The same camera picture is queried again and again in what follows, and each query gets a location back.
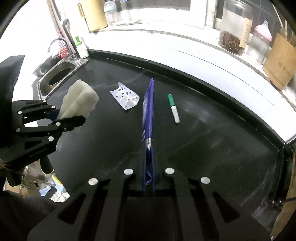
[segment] faucet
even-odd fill
[[[51,47],[51,45],[52,45],[55,41],[57,41],[57,40],[62,40],[62,41],[64,41],[65,44],[66,44],[66,46],[67,46],[67,48],[68,48],[68,50],[70,51],[70,56],[73,56],[73,55],[74,55],[74,57],[76,57],[76,55],[73,53],[73,51],[69,48],[69,45],[68,45],[67,41],[66,41],[64,38],[56,38],[56,39],[52,40],[52,42],[50,43],[50,46],[48,47],[48,50],[47,50],[48,53],[50,52],[50,47]]]

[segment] white bottle with green pump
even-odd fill
[[[82,41],[79,40],[78,36],[76,36],[75,38],[76,38],[76,41],[77,41],[76,49],[77,49],[78,54],[80,55],[80,58],[88,57],[89,53],[87,51],[86,45]]]

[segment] purple packet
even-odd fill
[[[153,124],[153,96],[154,96],[154,80],[148,85],[143,101],[143,123],[142,123],[142,141],[146,146],[146,183],[152,182],[151,174],[151,142],[152,142],[152,124]]]

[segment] sink basin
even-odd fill
[[[38,82],[38,95],[41,100],[47,99],[58,86],[67,80],[80,67],[87,63],[87,59],[67,58],[53,66]]]

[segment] kitchen counter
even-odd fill
[[[78,79],[99,95],[96,108],[78,135],[66,133],[62,148],[49,159],[67,191],[73,193],[97,174],[102,180],[139,159],[142,147],[142,100],[151,77],[155,80],[153,144],[157,156],[190,178],[207,176],[267,229],[278,211],[266,200],[275,180],[277,148],[254,127],[195,89],[150,70],[90,56],[89,63],[66,80],[49,98],[60,108],[68,88]],[[140,96],[123,110],[109,91],[117,81]],[[180,123],[168,102],[172,94]],[[47,125],[48,120],[38,121]]]

